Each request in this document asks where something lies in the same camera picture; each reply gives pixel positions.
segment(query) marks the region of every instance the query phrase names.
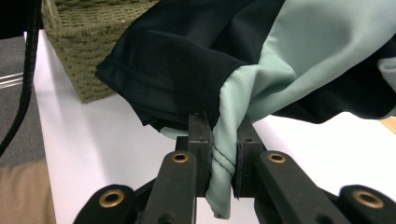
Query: black fabric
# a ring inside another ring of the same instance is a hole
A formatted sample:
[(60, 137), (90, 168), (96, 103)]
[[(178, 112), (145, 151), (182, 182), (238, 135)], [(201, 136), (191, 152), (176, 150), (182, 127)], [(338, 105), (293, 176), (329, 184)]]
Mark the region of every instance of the black fabric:
[(321, 123), (347, 111), (363, 119), (381, 119), (396, 106), (396, 92), (382, 78), (377, 62), (393, 57), (396, 57), (396, 35), (339, 78), (274, 115)]
[(222, 84), (258, 62), (283, 2), (162, 0), (127, 29), (96, 76), (144, 125), (187, 130), (188, 115), (205, 111), (213, 128)]
[[(137, 19), (97, 66), (96, 75), (124, 97), (144, 125), (187, 130), (205, 112), (213, 128), (219, 91), (236, 68), (256, 64), (283, 0), (162, 0)], [(396, 36), (331, 83), (274, 115), (321, 123), (343, 111), (379, 119), (396, 93), (377, 61), (396, 57)]]

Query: mint green fabric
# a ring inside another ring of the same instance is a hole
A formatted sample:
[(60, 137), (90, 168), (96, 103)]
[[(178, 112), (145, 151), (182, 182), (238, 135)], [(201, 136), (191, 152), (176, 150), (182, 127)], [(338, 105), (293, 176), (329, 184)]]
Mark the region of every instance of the mint green fabric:
[(396, 58), (379, 60), (378, 70), (393, 90), (396, 91)]
[(260, 61), (237, 68), (220, 90), (206, 198), (215, 217), (230, 217), (236, 130), (339, 77), (396, 33), (396, 1), (287, 0), (263, 43)]
[(189, 134), (188, 132), (184, 132), (181, 130), (172, 129), (172, 128), (168, 128), (168, 127), (162, 128), (160, 130), (160, 133), (165, 135), (166, 137), (174, 139), (174, 140), (176, 140), (179, 136), (187, 136)]

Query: gray floor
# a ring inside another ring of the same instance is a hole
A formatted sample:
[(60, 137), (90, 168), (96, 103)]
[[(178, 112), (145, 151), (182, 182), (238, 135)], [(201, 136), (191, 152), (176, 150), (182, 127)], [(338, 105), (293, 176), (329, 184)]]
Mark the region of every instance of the gray floor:
[[(0, 83), (15, 78), (2, 79), (23, 71), (24, 38), (22, 36), (0, 40)], [(0, 89), (0, 141), (3, 141), (18, 110), (21, 85)], [(43, 137), (33, 94), (25, 120), (15, 138), (0, 158), (0, 167), (15, 166), (45, 157)]]

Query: brass screw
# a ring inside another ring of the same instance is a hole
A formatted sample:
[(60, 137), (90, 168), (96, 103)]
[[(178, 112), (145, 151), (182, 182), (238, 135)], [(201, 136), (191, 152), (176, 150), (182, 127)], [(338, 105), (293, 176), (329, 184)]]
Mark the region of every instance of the brass screw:
[(355, 189), (352, 191), (352, 196), (355, 198), (356, 201), (368, 207), (371, 208), (384, 207), (384, 202), (369, 191), (363, 189)]
[(177, 153), (172, 157), (172, 161), (174, 162), (185, 162), (189, 159), (189, 156), (184, 153)]
[(268, 155), (268, 160), (276, 162), (276, 163), (283, 163), (286, 161), (286, 158), (277, 153), (271, 153)]
[(99, 204), (104, 208), (115, 207), (119, 205), (125, 198), (124, 193), (120, 189), (111, 189), (106, 191), (99, 199)]

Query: metal rod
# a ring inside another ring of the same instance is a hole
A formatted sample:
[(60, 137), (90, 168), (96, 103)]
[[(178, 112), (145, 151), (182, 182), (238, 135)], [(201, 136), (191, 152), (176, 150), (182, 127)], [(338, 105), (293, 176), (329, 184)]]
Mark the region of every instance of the metal rod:
[(17, 73), (17, 74), (12, 74), (12, 75), (8, 75), (8, 76), (3, 76), (3, 77), (0, 77), (0, 80), (11, 78), (11, 77), (21, 77), (22, 75), (23, 75), (23, 73)]
[(21, 84), (22, 84), (22, 78), (16, 78), (13, 80), (0, 82), (0, 89), (4, 89), (7, 87), (12, 87), (12, 86), (16, 86), (16, 85), (21, 85)]

